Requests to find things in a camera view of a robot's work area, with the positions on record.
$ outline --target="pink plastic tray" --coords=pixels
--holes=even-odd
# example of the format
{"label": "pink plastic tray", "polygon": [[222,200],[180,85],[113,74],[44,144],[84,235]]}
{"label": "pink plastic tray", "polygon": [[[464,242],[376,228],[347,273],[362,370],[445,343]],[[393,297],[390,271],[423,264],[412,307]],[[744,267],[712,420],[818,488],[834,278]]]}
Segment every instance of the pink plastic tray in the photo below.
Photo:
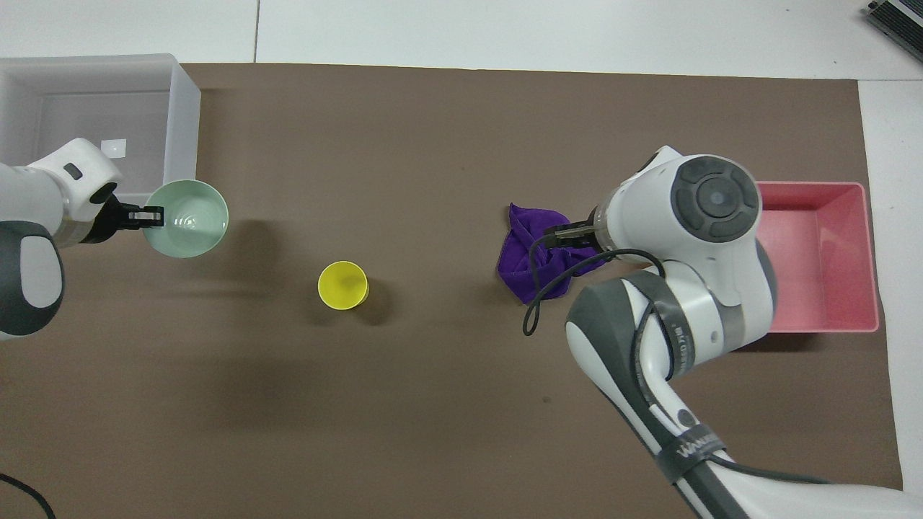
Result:
{"label": "pink plastic tray", "polygon": [[779,300],[770,332],[874,332],[878,298],[865,188],[840,182],[759,182],[757,237]]}

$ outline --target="black cable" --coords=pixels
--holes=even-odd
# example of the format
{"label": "black cable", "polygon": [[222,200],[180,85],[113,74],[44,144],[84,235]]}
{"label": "black cable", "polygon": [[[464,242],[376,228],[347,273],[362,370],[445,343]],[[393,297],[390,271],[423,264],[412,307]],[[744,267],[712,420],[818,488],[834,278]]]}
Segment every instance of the black cable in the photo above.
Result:
{"label": "black cable", "polygon": [[[532,278],[533,278],[533,281],[535,281],[536,289],[539,288],[539,281],[538,281],[538,271],[535,269],[535,263],[533,260],[533,253],[535,249],[538,248],[538,244],[546,241],[549,236],[552,236],[552,235],[542,236],[541,238],[536,240],[534,243],[532,243],[531,247],[529,247],[529,269],[532,271]],[[574,272],[582,269],[583,267],[587,265],[590,265],[591,263],[596,263],[599,260],[610,261],[617,256],[627,256],[627,255],[640,256],[650,261],[654,265],[654,267],[656,267],[657,275],[659,275],[662,278],[666,277],[666,270],[664,270],[664,264],[661,263],[660,260],[657,259],[650,252],[640,250],[637,248],[617,248],[615,250],[607,250],[605,252],[600,252],[599,254],[596,254],[595,256],[591,256],[590,258],[584,259],[583,261],[577,263],[576,265],[558,274],[557,277],[555,277],[555,279],[548,282],[548,284],[546,284],[545,287],[543,287],[541,290],[538,290],[532,302],[529,303],[529,307],[525,311],[525,317],[522,318],[522,333],[527,337],[535,333],[535,329],[538,328],[538,316],[539,316],[539,309],[542,305],[542,298],[545,297],[545,295],[548,292],[550,292],[555,286],[557,286],[557,284],[561,283],[565,279],[572,276]],[[532,321],[532,325],[530,326],[529,320],[533,312],[535,312],[535,318]]]}
{"label": "black cable", "polygon": [[767,479],[774,479],[776,481],[784,481],[786,483],[809,483],[811,485],[831,485],[832,482],[828,481],[822,477],[814,476],[802,476],[800,474],[787,474],[785,472],[776,472],[774,470],[764,470],[761,468],[754,468],[752,466],[741,465],[737,462],[728,461],[725,458],[712,454],[709,456],[708,461],[716,463],[724,468],[731,469],[735,472],[741,474],[746,474],[748,476],[755,477],[765,477]]}
{"label": "black cable", "polygon": [[34,500],[36,500],[39,503],[39,506],[42,507],[42,510],[44,510],[45,515],[48,517],[48,519],[54,519],[54,511],[52,511],[51,505],[48,504],[48,501],[46,501],[45,498],[42,497],[42,495],[39,493],[38,490],[30,487],[29,485],[26,485],[25,483],[23,483],[22,481],[19,481],[18,479],[14,477],[7,476],[6,474],[2,474],[2,473],[0,473],[0,481],[9,483],[10,485],[16,487],[17,489],[20,489],[23,492],[26,492],[27,494],[29,494]]}

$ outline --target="black vent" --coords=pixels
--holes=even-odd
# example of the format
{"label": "black vent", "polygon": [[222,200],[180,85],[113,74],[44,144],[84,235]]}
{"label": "black vent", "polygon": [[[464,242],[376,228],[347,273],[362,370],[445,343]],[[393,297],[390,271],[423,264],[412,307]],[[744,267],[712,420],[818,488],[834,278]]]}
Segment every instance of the black vent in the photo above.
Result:
{"label": "black vent", "polygon": [[[901,0],[914,9],[923,10],[921,0]],[[923,28],[890,2],[882,2],[869,12],[869,21],[898,42],[917,59],[923,60]]]}
{"label": "black vent", "polygon": [[901,0],[901,4],[904,4],[908,9],[917,13],[917,16],[923,18],[923,0]]}

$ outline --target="white robotic arm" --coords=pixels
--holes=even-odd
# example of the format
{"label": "white robotic arm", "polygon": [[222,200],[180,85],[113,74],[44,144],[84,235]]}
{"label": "white robotic arm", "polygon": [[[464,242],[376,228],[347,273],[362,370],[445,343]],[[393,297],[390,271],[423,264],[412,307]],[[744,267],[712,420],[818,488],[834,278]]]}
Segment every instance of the white robotic arm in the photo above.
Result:
{"label": "white robotic arm", "polygon": [[923,500],[897,490],[736,464],[667,383],[769,331],[776,297],[760,212],[739,164],[659,150],[565,234],[650,252],[663,275],[652,267],[585,288],[566,324],[571,353],[701,517],[923,517]]}
{"label": "white robotic arm", "polygon": [[57,249],[162,225],[162,208],[118,202],[113,191],[121,179],[85,139],[25,167],[0,163],[0,340],[35,333],[61,306]]}

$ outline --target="green bowl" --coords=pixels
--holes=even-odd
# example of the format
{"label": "green bowl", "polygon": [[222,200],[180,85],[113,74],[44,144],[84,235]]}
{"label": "green bowl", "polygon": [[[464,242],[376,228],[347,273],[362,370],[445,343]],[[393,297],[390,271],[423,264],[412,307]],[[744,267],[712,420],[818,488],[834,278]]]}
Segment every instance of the green bowl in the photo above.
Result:
{"label": "green bowl", "polygon": [[222,194],[198,180],[176,180],[158,188],[148,205],[163,207],[163,227],[144,229],[151,247],[173,258],[192,258],[212,250],[228,228]]}

